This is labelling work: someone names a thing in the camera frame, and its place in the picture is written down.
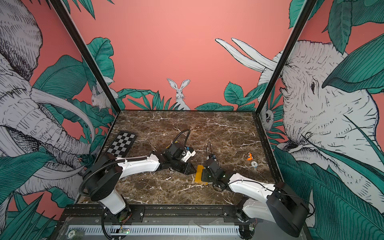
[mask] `orange toy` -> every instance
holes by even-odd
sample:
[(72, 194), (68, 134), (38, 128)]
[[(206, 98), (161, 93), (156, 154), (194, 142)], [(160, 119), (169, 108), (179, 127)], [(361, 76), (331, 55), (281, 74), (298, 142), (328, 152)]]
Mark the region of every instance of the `orange toy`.
[(251, 161), (251, 160), (253, 160), (253, 157), (252, 157), (252, 154), (249, 152), (248, 153), (248, 159), (247, 159), (248, 161)]

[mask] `yellow object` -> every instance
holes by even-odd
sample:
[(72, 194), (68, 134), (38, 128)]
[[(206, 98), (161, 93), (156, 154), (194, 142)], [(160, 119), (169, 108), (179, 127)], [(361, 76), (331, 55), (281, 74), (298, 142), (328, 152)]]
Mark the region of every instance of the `yellow object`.
[(202, 177), (202, 174), (203, 174), (203, 169), (204, 169), (203, 165), (197, 165), (196, 176), (195, 176), (195, 183), (207, 185), (208, 182), (201, 181), (201, 177)]
[(251, 161), (251, 160), (253, 160), (253, 157), (252, 157), (252, 154), (249, 152), (248, 153), (248, 159), (247, 159), (248, 161)]

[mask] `yellow block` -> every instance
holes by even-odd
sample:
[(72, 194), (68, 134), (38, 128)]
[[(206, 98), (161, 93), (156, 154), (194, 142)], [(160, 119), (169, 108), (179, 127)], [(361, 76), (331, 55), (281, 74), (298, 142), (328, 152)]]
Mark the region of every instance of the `yellow block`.
[(201, 181), (201, 177), (202, 177), (202, 174), (203, 174), (203, 169), (204, 169), (203, 165), (197, 165), (195, 183), (207, 185), (208, 182)]

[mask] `marble tabletop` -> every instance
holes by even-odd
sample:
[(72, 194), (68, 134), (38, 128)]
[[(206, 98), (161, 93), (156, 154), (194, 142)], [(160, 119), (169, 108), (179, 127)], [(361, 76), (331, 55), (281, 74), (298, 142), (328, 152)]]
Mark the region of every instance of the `marble tabletop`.
[[(252, 113), (197, 111), (122, 111), (111, 130), (103, 152), (119, 131), (137, 134), (127, 157), (142, 156), (152, 150), (162, 150), (183, 129), (191, 129), (188, 146), (196, 150), (189, 161), (197, 168), (206, 157), (207, 142), (225, 169), (265, 183), (274, 183), (265, 159)], [(251, 166), (248, 153), (258, 167)], [(116, 190), (131, 204), (237, 204), (242, 194), (218, 192), (211, 184), (194, 182), (194, 174), (162, 170), (145, 172), (120, 179)], [(81, 198), (79, 203), (91, 203)]]

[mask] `checkerboard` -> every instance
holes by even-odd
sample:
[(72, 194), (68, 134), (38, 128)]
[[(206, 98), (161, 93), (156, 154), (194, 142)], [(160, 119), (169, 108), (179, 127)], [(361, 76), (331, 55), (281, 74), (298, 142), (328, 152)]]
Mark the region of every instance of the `checkerboard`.
[(109, 146), (107, 152), (112, 153), (115, 157), (127, 156), (136, 137), (136, 134), (120, 131), (113, 143)]

